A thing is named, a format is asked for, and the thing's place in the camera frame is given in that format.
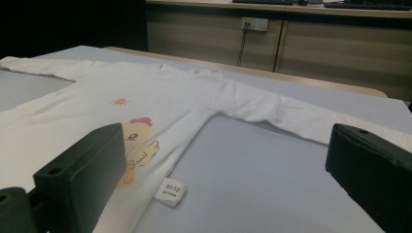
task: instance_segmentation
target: white fabric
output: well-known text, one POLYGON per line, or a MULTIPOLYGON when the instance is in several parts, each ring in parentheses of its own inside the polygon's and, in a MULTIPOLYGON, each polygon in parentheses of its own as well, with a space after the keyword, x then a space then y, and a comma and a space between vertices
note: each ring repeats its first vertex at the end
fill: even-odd
POLYGON ((95 232, 133 232, 191 139, 216 114, 248 122, 266 120, 323 144, 328 144, 334 123, 349 124, 412 151, 411 135, 237 83, 219 72, 184 72, 166 64, 13 57, 0 60, 0 67, 75 81, 0 113, 0 188, 31 189, 33 173, 93 129, 115 122, 142 127, 136 129, 144 136, 140 155, 133 158, 138 162, 128 164, 126 176, 134 183, 115 190, 95 232), (150 161, 139 164, 145 156, 150 161))

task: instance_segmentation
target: chick illustration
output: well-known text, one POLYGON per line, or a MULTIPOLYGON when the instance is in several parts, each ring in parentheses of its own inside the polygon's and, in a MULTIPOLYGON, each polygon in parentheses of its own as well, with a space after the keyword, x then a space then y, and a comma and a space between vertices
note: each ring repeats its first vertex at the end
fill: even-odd
POLYGON ((123 123, 126 171, 117 188, 125 188, 136 182, 136 168, 145 166, 157 153, 158 141, 148 144, 152 133, 152 120, 148 117, 135 118, 123 123))

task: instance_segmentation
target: electrical socket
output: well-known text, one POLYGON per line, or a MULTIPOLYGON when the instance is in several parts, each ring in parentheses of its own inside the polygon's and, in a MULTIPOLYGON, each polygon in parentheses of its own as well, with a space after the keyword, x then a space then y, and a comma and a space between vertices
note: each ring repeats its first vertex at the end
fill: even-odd
POLYGON ((249 23, 249 30, 266 31, 268 19, 258 17, 242 17, 242 24, 240 25, 240 28, 245 28, 245 23, 249 23))

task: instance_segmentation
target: care tag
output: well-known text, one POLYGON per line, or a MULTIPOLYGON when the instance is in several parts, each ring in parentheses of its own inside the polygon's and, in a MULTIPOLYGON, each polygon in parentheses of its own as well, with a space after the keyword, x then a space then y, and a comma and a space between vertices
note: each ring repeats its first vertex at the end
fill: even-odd
POLYGON ((154 198, 168 206, 176 206, 186 192, 184 183, 165 178, 154 198))

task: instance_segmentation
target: cabinet door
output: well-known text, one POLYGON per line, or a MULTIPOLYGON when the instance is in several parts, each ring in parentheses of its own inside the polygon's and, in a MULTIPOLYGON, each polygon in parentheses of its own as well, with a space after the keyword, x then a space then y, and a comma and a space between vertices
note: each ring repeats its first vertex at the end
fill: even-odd
POLYGON ((276 72, 366 86, 412 100, 412 30, 285 25, 276 72))
MULTIPOLYGON (((148 10, 149 51, 236 65, 242 45, 241 17, 148 10)), ((273 71, 281 21, 266 32, 248 31, 242 67, 273 71)))

